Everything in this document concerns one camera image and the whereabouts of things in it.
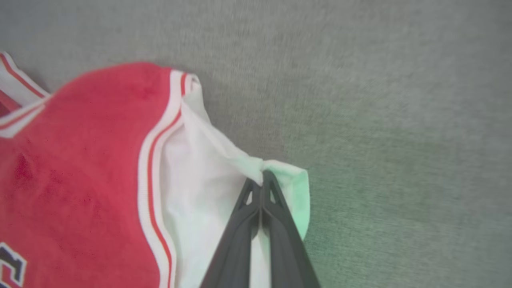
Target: red stripe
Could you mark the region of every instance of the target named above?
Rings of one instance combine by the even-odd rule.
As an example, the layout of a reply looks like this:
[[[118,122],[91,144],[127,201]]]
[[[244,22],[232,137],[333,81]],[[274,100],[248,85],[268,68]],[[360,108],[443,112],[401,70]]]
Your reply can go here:
[[[183,96],[185,94],[185,78],[186,78],[186,73],[183,73],[183,75],[181,76],[181,96]],[[160,242],[162,243],[165,254],[167,255],[167,258],[169,260],[169,277],[167,279],[167,287],[168,288],[170,287],[170,278],[171,278],[171,271],[172,271],[172,267],[173,267],[173,260],[172,260],[171,254],[170,254],[170,249],[167,246],[167,242],[163,238],[162,232],[158,228],[156,216],[155,216],[155,207],[153,206],[153,177],[152,177],[152,175],[153,175],[153,155],[155,153],[155,146],[156,146],[158,140],[160,139],[160,137],[165,132],[167,132],[171,127],[173,127],[174,124],[176,124],[176,122],[178,122],[180,117],[181,117],[181,111],[178,111],[178,114],[176,115],[174,120],[164,130],[160,131],[160,133],[158,133],[158,135],[155,137],[155,139],[151,143],[149,161],[148,161],[148,165],[147,165],[147,178],[148,178],[147,194],[148,194],[148,201],[150,204],[151,225],[153,226],[153,229],[155,230],[155,232],[157,234],[158,240],[160,240]]]
[[[27,87],[28,90],[30,90],[32,93],[36,94],[39,98],[44,98],[45,96],[42,95],[39,91],[37,91],[34,87],[32,87],[30,84],[28,84],[25,79],[23,79],[21,76],[14,71],[9,63],[7,62],[7,58],[5,55],[0,53],[0,58],[2,59],[2,63],[4,64],[5,68],[7,69],[7,72],[11,74],[14,78],[16,78],[21,84],[23,84],[25,87]]]
[[[30,109],[29,111],[23,113],[22,115],[12,119],[11,121],[9,121],[9,122],[7,122],[5,124],[0,124],[0,129],[4,129],[4,128],[7,128],[7,127],[11,126],[12,124],[16,123],[18,120],[20,120],[21,118],[27,116],[28,114],[30,114],[31,112],[33,112],[34,110],[36,110],[39,107],[40,107],[40,105]]]
[[[183,73],[181,75],[181,97],[185,95],[185,80],[187,78],[187,73]]]
[[[21,106],[16,103],[11,97],[7,96],[2,90],[0,90],[0,103],[7,108],[9,111],[14,111],[19,109]]]

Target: printed number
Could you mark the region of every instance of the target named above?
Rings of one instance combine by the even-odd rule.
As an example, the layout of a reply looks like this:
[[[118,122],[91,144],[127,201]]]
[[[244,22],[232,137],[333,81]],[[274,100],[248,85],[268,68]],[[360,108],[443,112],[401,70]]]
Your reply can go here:
[[[4,275],[5,267],[10,269],[11,275]],[[23,287],[26,267],[27,262],[20,254],[0,242],[0,288]]]

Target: red fabric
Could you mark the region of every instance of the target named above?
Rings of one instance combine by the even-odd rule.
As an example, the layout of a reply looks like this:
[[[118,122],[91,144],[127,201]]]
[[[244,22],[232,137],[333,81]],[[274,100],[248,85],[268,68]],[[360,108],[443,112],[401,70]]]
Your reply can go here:
[[[0,102],[0,117],[9,114],[9,112],[10,112],[9,109],[7,109],[7,107],[2,105],[2,103]]]
[[[0,138],[0,242],[27,261],[24,288],[158,286],[137,166],[169,72],[129,64],[86,74]]]
[[[5,94],[2,90],[0,90],[0,105],[4,106],[9,111],[14,111],[21,107],[18,103],[16,103],[16,101],[7,96],[7,94]]]

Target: white fabric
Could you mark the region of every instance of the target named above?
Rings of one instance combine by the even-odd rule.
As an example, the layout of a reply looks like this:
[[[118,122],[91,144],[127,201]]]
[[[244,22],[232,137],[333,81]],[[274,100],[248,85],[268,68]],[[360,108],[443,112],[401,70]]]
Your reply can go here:
[[[197,288],[247,177],[262,184],[262,171],[276,174],[302,237],[309,222],[309,183],[305,170],[263,161],[238,149],[213,127],[203,106],[201,85],[181,103],[181,127],[164,144],[160,169],[165,226],[177,250],[176,287]],[[268,239],[252,242],[251,287],[270,287]]]

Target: gray floor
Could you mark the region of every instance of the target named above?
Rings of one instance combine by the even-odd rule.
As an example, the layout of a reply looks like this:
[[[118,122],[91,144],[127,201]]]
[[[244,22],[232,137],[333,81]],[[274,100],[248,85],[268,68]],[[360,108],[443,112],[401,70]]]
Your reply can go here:
[[[2,0],[0,49],[50,91],[153,61],[213,123],[308,169],[325,287],[512,286],[512,2]]]

